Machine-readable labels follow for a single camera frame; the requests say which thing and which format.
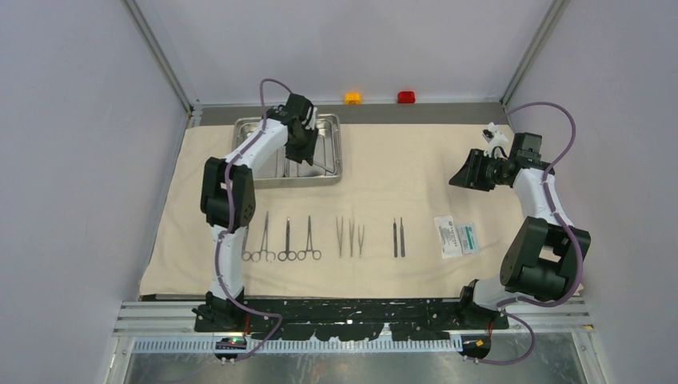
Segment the thin steel probe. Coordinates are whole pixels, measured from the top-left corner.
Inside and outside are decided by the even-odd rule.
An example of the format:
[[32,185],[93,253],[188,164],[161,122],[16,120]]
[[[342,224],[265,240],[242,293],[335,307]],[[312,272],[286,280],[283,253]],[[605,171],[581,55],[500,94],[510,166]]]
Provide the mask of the thin steel probe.
[[326,164],[321,164],[317,162],[310,167],[309,174],[312,177],[331,176],[335,175],[335,169],[334,167],[329,167]]

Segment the white sterile pouch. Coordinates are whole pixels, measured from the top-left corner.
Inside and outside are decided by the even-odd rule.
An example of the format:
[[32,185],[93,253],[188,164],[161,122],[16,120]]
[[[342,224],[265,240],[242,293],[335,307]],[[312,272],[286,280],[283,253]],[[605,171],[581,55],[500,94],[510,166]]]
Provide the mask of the white sterile pouch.
[[457,228],[451,215],[438,216],[433,219],[441,244],[441,257],[457,258],[463,255]]

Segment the green white packet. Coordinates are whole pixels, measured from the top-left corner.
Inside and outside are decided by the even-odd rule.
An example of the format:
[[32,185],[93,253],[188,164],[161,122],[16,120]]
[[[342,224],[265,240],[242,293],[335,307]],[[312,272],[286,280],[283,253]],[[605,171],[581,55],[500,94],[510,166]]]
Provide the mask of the green white packet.
[[477,241],[477,232],[472,222],[465,222],[457,225],[462,254],[477,254],[481,251]]

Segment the beige cloth wrap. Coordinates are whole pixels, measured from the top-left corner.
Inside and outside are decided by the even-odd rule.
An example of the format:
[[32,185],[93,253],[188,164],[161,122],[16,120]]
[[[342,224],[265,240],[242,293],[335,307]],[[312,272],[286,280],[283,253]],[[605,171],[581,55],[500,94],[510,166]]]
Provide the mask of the beige cloth wrap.
[[[292,250],[303,250],[307,217],[319,261],[245,262],[245,293],[254,296],[328,298],[451,298],[473,279],[492,278],[501,268],[524,217],[514,191],[490,192],[449,185],[469,151],[485,146],[480,125],[344,124],[344,170],[331,186],[258,190],[248,249],[258,250],[269,212],[269,249],[283,250],[291,221]],[[472,222],[481,251],[443,259],[433,219],[451,215],[455,227]],[[343,255],[338,257],[335,217],[344,218]],[[405,257],[400,256],[400,217]],[[349,256],[349,219],[355,223]],[[393,257],[393,219],[398,257]],[[365,226],[362,257],[358,227]]]

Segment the steel scalpel handle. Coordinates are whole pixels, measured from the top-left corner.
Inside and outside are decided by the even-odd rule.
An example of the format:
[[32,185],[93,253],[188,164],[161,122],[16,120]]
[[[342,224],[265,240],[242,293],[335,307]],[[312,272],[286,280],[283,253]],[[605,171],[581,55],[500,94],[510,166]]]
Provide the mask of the steel scalpel handle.
[[398,229],[397,229],[397,220],[396,218],[393,219],[393,257],[397,258],[398,257]]
[[401,258],[404,258],[406,255],[405,253],[406,247],[405,247],[405,228],[402,217],[400,217],[399,235],[400,235],[400,256]]

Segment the steel tweezers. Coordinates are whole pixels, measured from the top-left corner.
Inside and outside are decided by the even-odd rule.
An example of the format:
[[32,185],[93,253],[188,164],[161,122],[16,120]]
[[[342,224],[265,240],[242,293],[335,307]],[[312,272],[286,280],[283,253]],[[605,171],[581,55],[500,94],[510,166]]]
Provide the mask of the steel tweezers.
[[353,246],[354,246],[354,233],[355,233],[355,223],[352,218],[349,219],[349,256],[352,258]]
[[336,234],[337,234],[337,248],[338,248],[338,257],[342,258],[343,255],[343,237],[344,237],[344,218],[342,216],[335,217],[336,223]]
[[364,241],[365,241],[365,226],[359,225],[359,227],[358,227],[358,253],[359,253],[360,258],[362,257],[362,254],[363,254]]

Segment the short steel scissors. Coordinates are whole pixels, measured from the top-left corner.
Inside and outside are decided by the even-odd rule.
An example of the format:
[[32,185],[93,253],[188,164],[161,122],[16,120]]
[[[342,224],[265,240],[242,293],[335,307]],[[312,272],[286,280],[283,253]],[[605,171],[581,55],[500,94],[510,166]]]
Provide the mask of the short steel scissors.
[[297,252],[291,247],[291,221],[287,218],[285,221],[285,244],[283,250],[277,254],[277,260],[280,262],[297,261]]

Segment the long steel forceps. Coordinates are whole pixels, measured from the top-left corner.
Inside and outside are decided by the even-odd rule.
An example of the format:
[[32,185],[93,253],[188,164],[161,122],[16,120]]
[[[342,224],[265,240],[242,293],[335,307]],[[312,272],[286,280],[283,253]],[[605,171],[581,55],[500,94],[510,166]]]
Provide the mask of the long steel forceps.
[[260,262],[261,260],[273,262],[275,258],[275,253],[269,249],[269,212],[266,212],[260,248],[251,253],[250,260],[252,262]]

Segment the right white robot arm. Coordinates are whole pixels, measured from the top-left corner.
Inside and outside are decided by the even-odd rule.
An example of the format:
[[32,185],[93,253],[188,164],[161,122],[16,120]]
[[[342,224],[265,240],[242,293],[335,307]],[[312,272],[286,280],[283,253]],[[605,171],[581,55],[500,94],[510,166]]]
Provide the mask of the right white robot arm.
[[580,285],[591,244],[588,231],[576,228],[562,210],[555,172],[542,160],[539,134],[513,140],[486,128],[485,149],[472,149],[449,185],[488,192],[509,186],[519,199],[524,221],[502,259],[497,276],[474,279],[461,291],[457,320],[477,328],[516,302],[553,307],[567,301]]

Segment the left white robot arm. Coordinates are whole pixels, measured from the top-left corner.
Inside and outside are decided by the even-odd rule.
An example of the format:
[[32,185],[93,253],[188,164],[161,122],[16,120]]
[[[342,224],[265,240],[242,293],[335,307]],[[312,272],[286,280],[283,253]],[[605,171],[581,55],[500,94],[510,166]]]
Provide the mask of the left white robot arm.
[[197,332],[235,331],[245,321],[241,255],[256,210],[254,175],[278,150],[287,159],[313,164],[317,108],[290,94],[283,105],[265,111],[256,130],[223,158],[205,162],[200,210],[210,226],[215,255],[213,281],[205,303],[194,309]]

